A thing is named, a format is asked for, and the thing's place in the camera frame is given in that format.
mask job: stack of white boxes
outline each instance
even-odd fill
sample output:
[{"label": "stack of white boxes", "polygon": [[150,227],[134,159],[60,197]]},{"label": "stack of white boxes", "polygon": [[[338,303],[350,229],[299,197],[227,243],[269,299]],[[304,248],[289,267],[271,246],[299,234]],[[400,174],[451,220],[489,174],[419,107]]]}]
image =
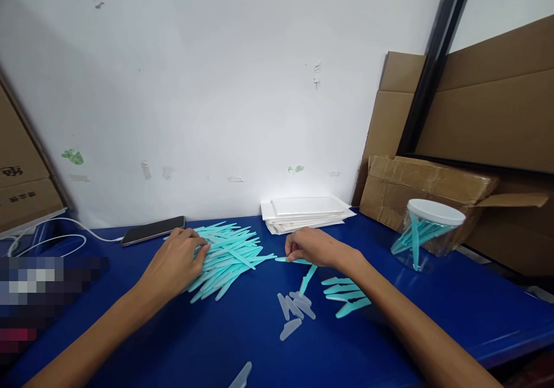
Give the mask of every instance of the stack of white boxes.
[{"label": "stack of white boxes", "polygon": [[294,232],[304,226],[338,225],[355,215],[350,205],[336,196],[272,199],[260,205],[262,218],[273,235]]}]

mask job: white jar lid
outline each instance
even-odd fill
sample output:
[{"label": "white jar lid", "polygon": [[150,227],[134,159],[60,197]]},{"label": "white jar lid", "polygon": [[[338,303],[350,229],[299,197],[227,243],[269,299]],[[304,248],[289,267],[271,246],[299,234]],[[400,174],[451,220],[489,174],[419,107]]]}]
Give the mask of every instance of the white jar lid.
[{"label": "white jar lid", "polygon": [[459,226],[466,220],[459,210],[432,200],[410,199],[408,210],[420,218],[442,225]]}]

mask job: person's left hand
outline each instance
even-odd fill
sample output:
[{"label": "person's left hand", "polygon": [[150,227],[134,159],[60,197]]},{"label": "person's left hand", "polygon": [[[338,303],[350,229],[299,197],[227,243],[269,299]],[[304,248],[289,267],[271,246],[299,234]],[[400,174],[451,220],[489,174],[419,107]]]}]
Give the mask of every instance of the person's left hand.
[{"label": "person's left hand", "polygon": [[[194,250],[200,245],[195,258]],[[209,244],[193,229],[174,229],[135,288],[165,305],[200,275],[208,250]]]}]

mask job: hand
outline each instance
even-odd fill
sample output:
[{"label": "hand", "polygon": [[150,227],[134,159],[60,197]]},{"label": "hand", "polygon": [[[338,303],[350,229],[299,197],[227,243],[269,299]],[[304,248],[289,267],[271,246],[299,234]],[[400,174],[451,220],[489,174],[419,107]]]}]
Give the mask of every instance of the hand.
[{"label": "hand", "polygon": [[[194,250],[200,245],[194,258]],[[193,229],[175,228],[135,287],[159,307],[164,306],[200,275],[208,250],[209,244]]]},{"label": "hand", "polygon": [[337,270],[359,253],[356,249],[340,242],[321,229],[303,227],[287,236],[285,254],[287,262],[305,259],[320,267]]}]

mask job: green paint stain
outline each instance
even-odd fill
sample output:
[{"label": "green paint stain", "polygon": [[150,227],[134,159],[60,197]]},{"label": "green paint stain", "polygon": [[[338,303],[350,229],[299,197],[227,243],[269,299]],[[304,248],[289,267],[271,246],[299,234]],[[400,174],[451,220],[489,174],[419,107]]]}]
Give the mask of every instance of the green paint stain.
[{"label": "green paint stain", "polygon": [[81,155],[81,152],[75,150],[74,148],[70,148],[69,150],[66,150],[62,154],[62,157],[68,159],[74,165],[77,165],[77,166],[80,166],[85,162],[85,160],[83,160],[83,156]]}]

